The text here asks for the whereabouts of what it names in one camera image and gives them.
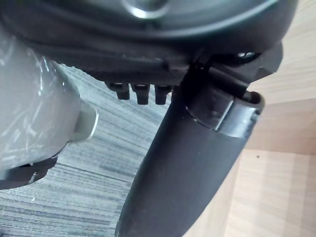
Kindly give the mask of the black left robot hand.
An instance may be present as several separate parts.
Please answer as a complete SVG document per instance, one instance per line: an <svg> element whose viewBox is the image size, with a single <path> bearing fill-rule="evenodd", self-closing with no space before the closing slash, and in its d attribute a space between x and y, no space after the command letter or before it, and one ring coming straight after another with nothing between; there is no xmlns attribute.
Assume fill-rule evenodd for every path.
<svg viewBox="0 0 316 237"><path fill-rule="evenodd" d="M43 178L99 115L60 64L120 100L170 106L124 202L118 237L181 237L213 199L265 106L296 0L3 0L0 187Z"/></svg>

